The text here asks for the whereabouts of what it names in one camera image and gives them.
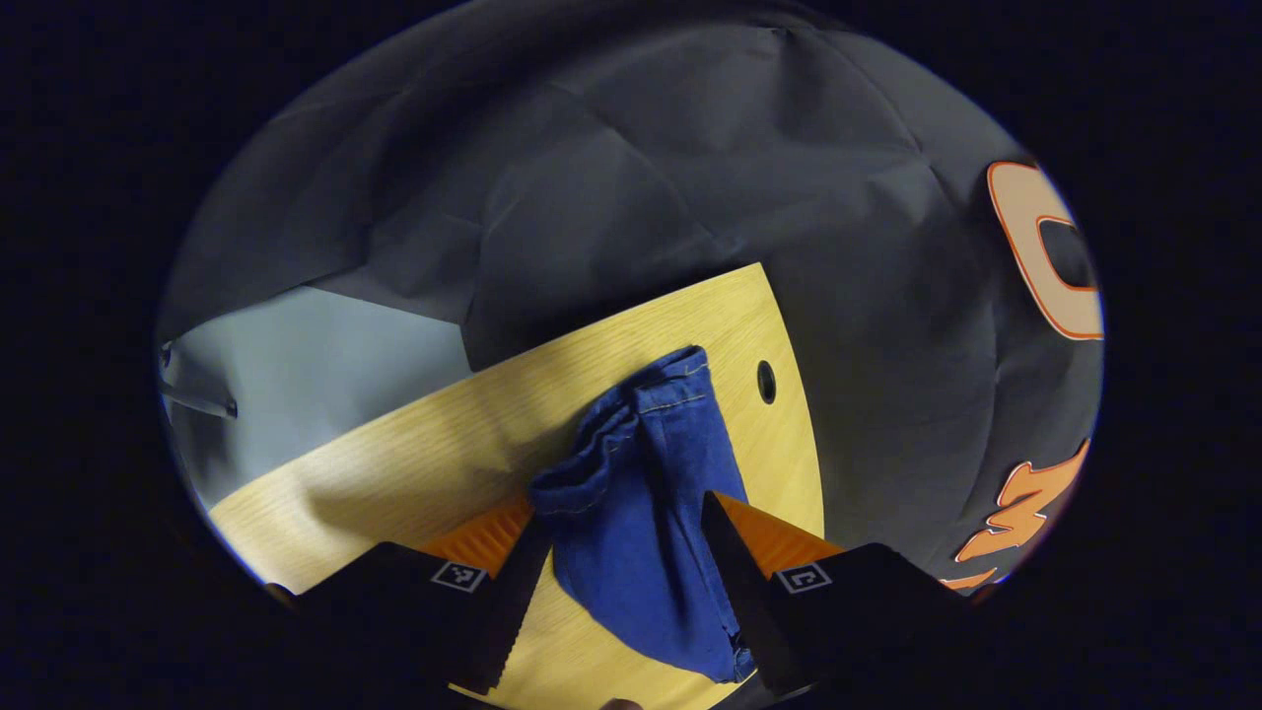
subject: wooden board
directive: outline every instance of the wooden board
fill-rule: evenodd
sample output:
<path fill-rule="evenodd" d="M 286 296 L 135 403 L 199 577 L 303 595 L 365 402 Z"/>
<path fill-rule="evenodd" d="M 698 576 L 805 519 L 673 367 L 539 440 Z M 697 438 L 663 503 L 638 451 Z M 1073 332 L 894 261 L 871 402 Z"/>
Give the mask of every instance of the wooden board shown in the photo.
<path fill-rule="evenodd" d="M 574 330 L 369 422 L 251 482 L 211 520 L 260 578 L 300 594 L 379 541 L 419 547 L 520 494 L 565 458 L 596 397 L 692 343 L 709 353 L 750 502 L 822 536 L 806 400 L 758 264 Z M 758 393 L 761 361 L 775 372 L 772 405 Z M 549 561 L 488 700 L 512 710 L 594 710 L 611 697 L 703 710 L 734 689 L 623 646 L 560 589 Z"/>

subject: light wood grain surface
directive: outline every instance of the light wood grain surface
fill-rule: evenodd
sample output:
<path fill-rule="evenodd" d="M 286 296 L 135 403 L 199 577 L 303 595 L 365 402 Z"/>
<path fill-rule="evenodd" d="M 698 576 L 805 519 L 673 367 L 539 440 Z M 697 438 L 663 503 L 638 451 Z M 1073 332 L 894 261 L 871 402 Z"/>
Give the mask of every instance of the light wood grain surface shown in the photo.
<path fill-rule="evenodd" d="M 750 502 L 824 532 L 819 463 L 780 309 L 758 264 L 644 303 L 369 422 L 261 477 L 211 520 L 262 580 L 295 594 L 380 541 L 419 547 L 520 494 L 568 454 L 602 392 L 687 344 L 709 353 Z M 771 364 L 776 400 L 758 395 Z M 512 710 L 702 710 L 736 689 L 631 651 L 557 584 L 549 560 L 500 686 Z"/>

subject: denim fabric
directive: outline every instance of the denim fabric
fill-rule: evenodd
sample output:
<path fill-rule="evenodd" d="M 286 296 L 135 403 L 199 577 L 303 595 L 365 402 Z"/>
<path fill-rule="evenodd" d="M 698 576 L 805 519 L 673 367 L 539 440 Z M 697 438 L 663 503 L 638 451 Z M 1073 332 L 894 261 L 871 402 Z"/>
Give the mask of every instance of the denim fabric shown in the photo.
<path fill-rule="evenodd" d="M 746 501 L 700 347 L 606 392 L 574 451 L 530 484 L 560 586 L 628 647 L 734 682 L 753 672 L 702 536 L 702 497 Z"/>

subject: wooden table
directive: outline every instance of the wooden table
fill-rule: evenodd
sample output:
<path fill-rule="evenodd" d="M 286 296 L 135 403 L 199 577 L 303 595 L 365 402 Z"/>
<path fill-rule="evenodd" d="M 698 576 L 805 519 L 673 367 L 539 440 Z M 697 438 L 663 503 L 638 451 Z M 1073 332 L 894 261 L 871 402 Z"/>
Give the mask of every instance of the wooden table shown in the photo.
<path fill-rule="evenodd" d="M 702 344 L 750 502 L 823 535 L 805 393 L 762 266 L 650 300 L 358 428 L 245 486 L 211 511 L 264 581 L 300 594 L 380 541 L 419 547 L 514 496 L 568 454 L 579 417 L 668 352 Z M 775 373 L 764 402 L 758 363 Z M 550 561 L 490 702 L 703 710 L 736 685 L 640 656 L 557 584 Z"/>

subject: blue denim cloth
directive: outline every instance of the blue denim cloth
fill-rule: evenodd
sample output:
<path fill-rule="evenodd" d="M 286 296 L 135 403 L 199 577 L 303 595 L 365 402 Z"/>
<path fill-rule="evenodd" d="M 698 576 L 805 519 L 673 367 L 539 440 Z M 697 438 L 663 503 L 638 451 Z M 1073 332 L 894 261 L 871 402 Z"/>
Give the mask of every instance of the blue denim cloth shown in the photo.
<path fill-rule="evenodd" d="M 734 682 L 753 672 L 702 535 L 702 497 L 746 501 L 700 347 L 606 392 L 530 484 L 560 586 L 628 647 Z"/>

